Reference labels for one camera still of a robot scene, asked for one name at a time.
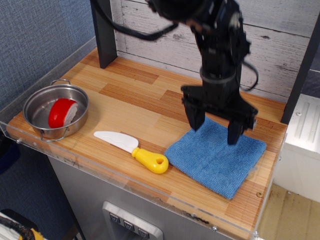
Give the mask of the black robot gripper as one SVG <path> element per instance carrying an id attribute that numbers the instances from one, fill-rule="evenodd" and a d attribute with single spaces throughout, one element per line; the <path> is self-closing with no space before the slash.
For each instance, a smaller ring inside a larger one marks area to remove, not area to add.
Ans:
<path id="1" fill-rule="evenodd" d="M 227 143 L 236 145 L 247 129 L 256 126 L 258 110 L 245 101 L 234 76 L 225 79 L 203 79 L 202 85 L 183 85 L 182 102 L 190 127 L 197 131 L 205 113 L 229 120 Z"/>

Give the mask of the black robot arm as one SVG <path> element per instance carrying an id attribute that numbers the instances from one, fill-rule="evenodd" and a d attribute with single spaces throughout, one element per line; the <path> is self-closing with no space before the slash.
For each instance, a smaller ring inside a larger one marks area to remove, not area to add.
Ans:
<path id="1" fill-rule="evenodd" d="M 182 102 L 197 131 L 210 113 L 229 120 L 227 143 L 235 145 L 256 124 L 258 110 L 240 95 L 242 66 L 250 53 L 239 4 L 234 0 L 149 0 L 149 7 L 175 24 L 190 27 L 202 65 L 201 85 L 184 85 Z"/>

